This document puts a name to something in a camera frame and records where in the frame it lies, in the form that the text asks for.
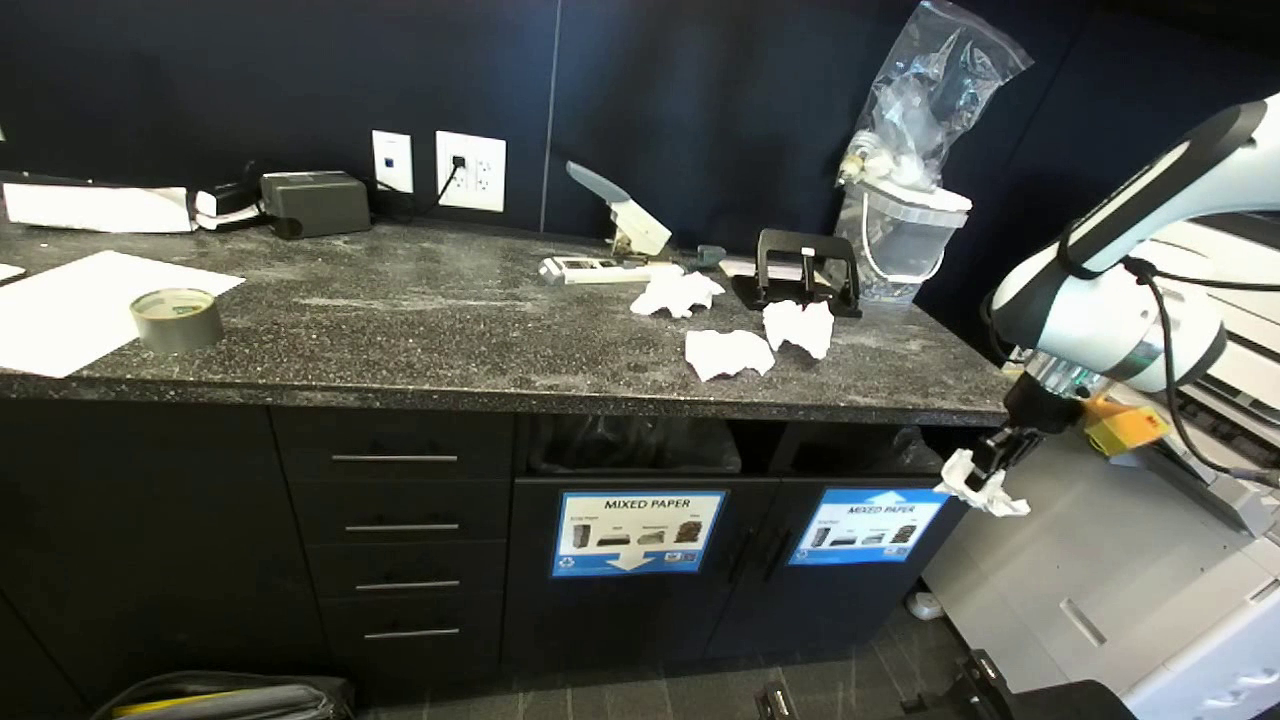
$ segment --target tape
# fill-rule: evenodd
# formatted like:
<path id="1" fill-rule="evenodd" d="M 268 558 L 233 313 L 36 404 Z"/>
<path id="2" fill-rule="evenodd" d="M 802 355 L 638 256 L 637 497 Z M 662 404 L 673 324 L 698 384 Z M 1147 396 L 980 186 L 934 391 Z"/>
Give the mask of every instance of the tape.
<path id="1" fill-rule="evenodd" d="M 201 288 L 158 288 L 133 299 L 133 321 L 147 348 L 201 352 L 222 335 L 217 294 Z"/>

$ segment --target crumpled paper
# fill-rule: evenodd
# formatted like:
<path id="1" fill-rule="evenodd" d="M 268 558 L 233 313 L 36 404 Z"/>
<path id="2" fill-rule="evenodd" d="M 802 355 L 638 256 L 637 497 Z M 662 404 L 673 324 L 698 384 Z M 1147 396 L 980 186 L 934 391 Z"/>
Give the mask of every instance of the crumpled paper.
<path id="1" fill-rule="evenodd" d="M 795 303 L 795 299 L 779 299 L 763 306 L 763 335 L 768 348 L 782 348 L 795 342 L 802 348 L 810 359 L 829 359 L 833 352 L 833 332 L 835 332 L 835 315 L 833 303 Z"/>
<path id="2" fill-rule="evenodd" d="M 692 315 L 692 306 L 710 306 L 710 299 L 722 294 L 722 288 L 703 277 L 703 271 L 666 271 L 666 277 L 653 277 L 643 285 L 643 292 L 637 294 L 630 313 L 637 315 L 655 315 L 655 313 L 673 313 Z"/>
<path id="3" fill-rule="evenodd" d="M 932 490 L 955 497 L 967 509 L 980 509 L 986 514 L 1033 514 L 1027 498 L 1013 498 L 1004 490 L 1004 467 L 995 474 L 986 474 L 986 483 L 980 490 L 972 490 L 962 478 L 972 470 L 972 449 L 955 449 L 945 465 L 945 478 Z"/>
<path id="4" fill-rule="evenodd" d="M 771 352 L 756 332 L 683 332 L 683 359 L 695 381 L 739 376 L 744 366 L 768 376 Z"/>

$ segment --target black wall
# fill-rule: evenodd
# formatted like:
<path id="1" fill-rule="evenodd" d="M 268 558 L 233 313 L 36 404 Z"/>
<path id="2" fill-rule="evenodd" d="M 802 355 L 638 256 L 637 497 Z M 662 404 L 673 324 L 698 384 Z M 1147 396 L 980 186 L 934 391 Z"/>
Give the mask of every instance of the black wall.
<path id="1" fill-rule="evenodd" d="M 920 303 L 962 335 L 1000 271 L 1201 114 L 1280 91 L 1268 2 L 962 0 L 1033 50 L 946 158 L 975 199 Z M 367 128 L 506 141 L 510 228 L 602 237 L 583 158 L 679 242 L 825 231 L 907 0 L 5 0 L 5 167 L 367 173 Z"/>

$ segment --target drawer handle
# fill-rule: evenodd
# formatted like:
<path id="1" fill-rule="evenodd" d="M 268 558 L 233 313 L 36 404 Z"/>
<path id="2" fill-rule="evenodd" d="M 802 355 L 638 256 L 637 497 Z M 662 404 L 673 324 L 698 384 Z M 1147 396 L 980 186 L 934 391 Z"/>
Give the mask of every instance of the drawer handle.
<path id="1" fill-rule="evenodd" d="M 330 453 L 336 465 L 455 465 L 450 453 Z"/>
<path id="2" fill-rule="evenodd" d="M 356 584 L 356 590 L 423 590 L 423 589 L 462 589 L 462 580 L 386 580 L 386 584 Z"/>
<path id="3" fill-rule="evenodd" d="M 436 639 L 436 637 L 461 637 L 461 631 L 462 627 L 363 631 L 363 645 Z"/>
<path id="4" fill-rule="evenodd" d="M 455 537 L 462 525 L 342 525 L 349 537 Z"/>

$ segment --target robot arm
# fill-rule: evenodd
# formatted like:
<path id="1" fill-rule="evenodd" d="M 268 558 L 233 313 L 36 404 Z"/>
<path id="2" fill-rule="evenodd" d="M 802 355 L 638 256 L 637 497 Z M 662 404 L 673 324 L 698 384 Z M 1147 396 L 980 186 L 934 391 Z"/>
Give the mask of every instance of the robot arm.
<path id="1" fill-rule="evenodd" d="M 1004 467 L 1044 433 L 1071 422 L 1080 396 L 1101 381 L 1158 391 L 1205 371 L 1225 352 L 1219 315 L 1197 292 L 1167 292 L 1172 348 L 1162 348 L 1162 313 L 1119 265 L 1174 218 L 1265 206 L 1280 206 L 1280 97 L 1205 118 L 1013 266 L 986 303 L 986 324 L 1033 352 L 1033 362 L 1004 396 L 1008 422 L 967 461 L 950 457 L 950 490 L 967 505 L 1000 497 Z"/>

